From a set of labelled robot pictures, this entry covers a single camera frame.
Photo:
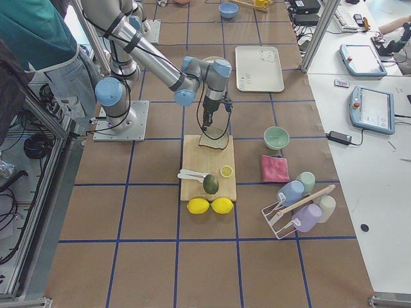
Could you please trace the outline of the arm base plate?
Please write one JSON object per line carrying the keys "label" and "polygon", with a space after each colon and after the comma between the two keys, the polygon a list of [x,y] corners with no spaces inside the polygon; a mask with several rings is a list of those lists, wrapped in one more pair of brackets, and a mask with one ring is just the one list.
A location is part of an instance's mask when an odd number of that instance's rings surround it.
{"label": "arm base plate", "polygon": [[102,106],[97,120],[95,142],[143,141],[146,132],[149,101],[120,99],[111,107]]}
{"label": "arm base plate", "polygon": [[142,22],[142,34],[146,38],[146,40],[152,44],[159,43],[160,30],[161,30],[160,20],[147,19],[144,22]]}

